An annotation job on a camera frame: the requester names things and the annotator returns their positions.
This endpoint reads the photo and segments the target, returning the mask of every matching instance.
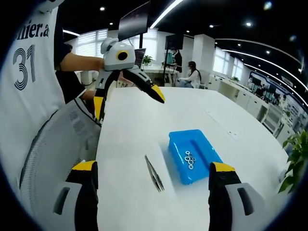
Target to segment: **window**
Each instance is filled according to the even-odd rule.
[[[76,54],[102,57],[101,44],[107,38],[107,29],[80,35],[76,42]]]
[[[226,75],[228,72],[229,59],[229,53],[222,51],[220,48],[216,48],[213,71]]]
[[[76,54],[84,56],[103,57],[101,54],[101,44],[108,37],[108,30],[98,30],[87,34],[80,35],[76,41]],[[131,37],[129,40],[122,41],[133,45],[135,49],[139,48],[140,36]],[[149,55],[153,60],[156,60],[157,50],[157,30],[148,29],[148,32],[143,34],[143,48],[146,48],[145,55]]]
[[[242,73],[243,73],[243,67],[244,64],[237,58],[234,59],[234,66],[233,66],[233,72],[232,72],[232,77],[237,77],[239,80],[242,78]]]
[[[133,45],[135,49],[139,48],[140,36],[131,37],[129,40],[126,39],[122,42],[130,45]],[[157,51],[157,30],[148,29],[148,32],[143,34],[142,47],[146,48],[145,55],[149,55],[153,60],[156,60],[156,51]]]

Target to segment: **ceiling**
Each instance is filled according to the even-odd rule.
[[[79,34],[103,28],[114,30],[118,29],[121,17],[145,2],[147,0],[65,0],[59,8],[58,20],[64,29]],[[172,2],[173,0],[151,0],[149,26]],[[304,75],[305,71],[302,73],[298,71],[303,60],[299,39],[290,41],[290,37],[295,35],[295,26],[293,18],[289,17],[288,13],[296,9],[295,3],[272,0],[272,8],[264,10],[265,2],[264,0],[184,0],[157,25],[157,28],[160,31],[191,36],[206,34],[215,39],[252,40],[275,47],[289,55],[260,44],[216,40],[217,46],[222,49],[248,53],[273,62],[307,85],[308,78]],[[102,6],[105,7],[105,11],[100,11]],[[252,26],[247,27],[245,24],[247,22],[251,22]],[[75,37],[65,34],[66,40],[73,38]],[[294,90],[308,101],[308,92],[305,93],[305,88],[280,68],[246,55],[235,53],[231,55],[244,59],[244,63],[258,67],[278,78],[286,77],[296,86]]]

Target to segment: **white jersey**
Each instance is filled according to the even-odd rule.
[[[15,193],[33,139],[64,105],[53,62],[57,10],[24,23],[0,72],[0,161]]]

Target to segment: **tweezers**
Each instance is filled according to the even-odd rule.
[[[159,192],[165,190],[159,175],[156,173],[156,171],[155,171],[153,165],[151,164],[151,162],[149,161],[148,157],[145,155],[144,158],[145,158],[146,164],[148,166],[151,179],[152,179],[154,185],[156,186],[157,190]]]

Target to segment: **office desk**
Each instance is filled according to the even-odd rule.
[[[161,88],[161,104],[137,88],[115,89],[106,105],[97,162],[99,230],[208,230],[208,179],[182,185],[171,154],[171,131],[200,129],[242,182],[264,198],[274,193],[288,158],[243,108],[216,91]],[[149,177],[147,155],[164,184]]]
[[[141,66],[141,68],[143,69],[143,71],[145,73],[155,73],[155,74],[164,73],[164,68],[162,66],[159,66],[159,65],[150,65],[150,66],[144,66],[143,65],[143,66]],[[166,67],[166,73],[167,74],[178,74],[179,72],[175,71],[172,68]]]
[[[164,73],[164,68],[159,65],[150,65],[150,66],[142,66],[143,71],[150,77],[150,79],[153,81],[153,83],[160,86],[160,81],[158,79],[162,78],[162,74]],[[168,81],[170,83],[167,83],[165,79],[165,86],[171,87],[174,86],[177,78],[179,77],[179,72],[174,70],[173,68],[166,67],[166,74],[168,75]]]
[[[212,77],[209,90],[216,90],[236,102],[258,121],[262,121],[269,105],[250,92],[248,88],[226,78]]]

